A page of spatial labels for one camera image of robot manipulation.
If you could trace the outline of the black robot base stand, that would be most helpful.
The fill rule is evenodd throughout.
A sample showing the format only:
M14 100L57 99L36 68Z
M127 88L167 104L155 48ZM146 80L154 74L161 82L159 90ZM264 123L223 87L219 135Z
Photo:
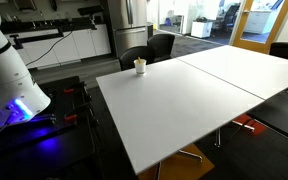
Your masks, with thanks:
M74 76L41 88L49 108L0 133L0 180L40 180L94 152L84 83Z

